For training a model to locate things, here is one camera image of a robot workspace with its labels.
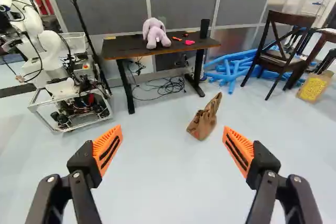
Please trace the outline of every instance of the brown paper bag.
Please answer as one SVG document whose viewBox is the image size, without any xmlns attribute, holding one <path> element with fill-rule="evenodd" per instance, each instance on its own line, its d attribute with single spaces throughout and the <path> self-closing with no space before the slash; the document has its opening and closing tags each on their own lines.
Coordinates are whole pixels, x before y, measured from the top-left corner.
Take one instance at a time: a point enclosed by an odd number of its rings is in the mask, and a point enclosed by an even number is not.
<svg viewBox="0 0 336 224">
<path fill-rule="evenodd" d="M 187 127 L 187 131 L 198 140 L 204 140 L 216 126 L 216 112 L 221 103 L 222 93 L 218 93 L 205 106 L 205 109 L 199 110 L 194 119 Z"/>
</svg>

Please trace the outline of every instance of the red object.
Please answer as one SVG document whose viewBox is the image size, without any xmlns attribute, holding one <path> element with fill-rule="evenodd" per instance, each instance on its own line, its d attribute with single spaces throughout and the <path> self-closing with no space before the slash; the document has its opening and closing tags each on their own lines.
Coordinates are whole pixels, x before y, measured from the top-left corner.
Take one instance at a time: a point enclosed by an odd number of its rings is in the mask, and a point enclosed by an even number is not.
<svg viewBox="0 0 336 224">
<path fill-rule="evenodd" d="M 40 9 L 40 12 L 42 15 L 53 15 L 54 14 L 54 10 L 49 0 L 44 0 L 46 4 L 44 4 L 43 0 L 35 0 L 35 2 L 38 8 Z"/>
<path fill-rule="evenodd" d="M 95 95 L 94 94 L 89 94 L 89 104 L 93 104 L 93 102 L 95 101 Z"/>
<path fill-rule="evenodd" d="M 186 45 L 192 45 L 192 44 L 195 44 L 195 41 L 193 41 L 193 40 L 186 40 L 184 43 Z"/>
</svg>

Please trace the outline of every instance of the stuffed animal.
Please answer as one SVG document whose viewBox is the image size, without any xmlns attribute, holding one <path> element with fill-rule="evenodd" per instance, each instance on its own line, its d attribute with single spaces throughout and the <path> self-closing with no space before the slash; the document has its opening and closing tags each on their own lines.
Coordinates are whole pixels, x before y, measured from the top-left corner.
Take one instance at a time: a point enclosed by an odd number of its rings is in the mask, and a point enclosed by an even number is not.
<svg viewBox="0 0 336 224">
<path fill-rule="evenodd" d="M 148 41 L 147 49 L 156 48 L 157 38 L 164 47 L 170 47 L 172 44 L 166 35 L 164 24 L 156 18 L 149 18 L 143 23 L 142 35 L 143 39 Z"/>
</svg>

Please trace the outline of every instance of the black speaker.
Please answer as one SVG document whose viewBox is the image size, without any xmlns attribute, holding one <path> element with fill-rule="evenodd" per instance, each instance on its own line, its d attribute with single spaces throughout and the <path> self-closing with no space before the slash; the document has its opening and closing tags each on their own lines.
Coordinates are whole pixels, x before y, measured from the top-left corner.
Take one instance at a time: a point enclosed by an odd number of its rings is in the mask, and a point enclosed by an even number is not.
<svg viewBox="0 0 336 224">
<path fill-rule="evenodd" d="M 205 39 L 207 37 L 209 25 L 210 25 L 210 19 L 201 20 L 201 31 L 199 33 L 199 37 L 201 39 Z"/>
</svg>

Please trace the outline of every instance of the wooden chair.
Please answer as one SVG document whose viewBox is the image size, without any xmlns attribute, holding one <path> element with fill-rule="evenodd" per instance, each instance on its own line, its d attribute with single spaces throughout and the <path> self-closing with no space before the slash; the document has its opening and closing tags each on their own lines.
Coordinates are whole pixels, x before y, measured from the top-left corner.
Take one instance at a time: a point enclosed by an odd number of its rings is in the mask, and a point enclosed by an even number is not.
<svg viewBox="0 0 336 224">
<path fill-rule="evenodd" d="M 336 43 L 336 29 L 324 28 L 317 30 L 317 32 L 321 33 L 320 39 L 317 41 L 309 56 L 305 60 L 305 64 L 301 68 L 293 71 L 288 81 L 286 82 L 283 90 L 293 88 L 293 86 L 301 78 L 305 70 L 315 60 L 315 57 L 319 54 L 324 44 L 326 44 L 327 42 Z"/>
<path fill-rule="evenodd" d="M 268 69 L 270 71 L 274 71 L 279 73 L 276 81 L 274 82 L 271 90 L 268 92 L 265 100 L 268 100 L 270 95 L 272 94 L 274 88 L 280 81 L 282 74 L 288 71 L 294 71 L 295 69 L 300 69 L 302 66 L 305 65 L 305 61 L 299 58 L 294 58 L 296 51 L 298 50 L 299 46 L 301 45 L 302 41 L 304 40 L 308 30 L 312 26 L 315 17 L 312 16 L 303 16 L 303 15 L 296 15 L 296 14 L 286 14 L 276 12 L 274 10 L 270 10 L 268 12 L 264 33 L 262 34 L 260 44 L 256 53 L 256 56 L 252 62 L 250 69 L 247 72 L 246 77 L 244 78 L 243 82 L 241 83 L 241 87 L 243 87 L 250 75 L 252 74 L 255 65 L 261 66 L 261 71 L 258 75 L 258 78 L 262 75 L 264 69 Z M 285 35 L 279 38 L 278 30 L 276 23 L 296 26 L 292 31 L 286 33 Z M 269 44 L 267 47 L 264 47 L 265 40 L 268 34 L 269 25 L 271 24 L 272 30 L 275 36 L 275 41 Z M 296 34 L 300 31 L 300 28 L 306 27 L 307 29 L 302 34 L 299 42 L 291 51 L 290 54 L 284 52 L 281 42 L 285 40 L 292 34 Z M 277 50 L 270 50 L 270 48 L 274 45 L 279 47 L 279 51 Z"/>
</svg>

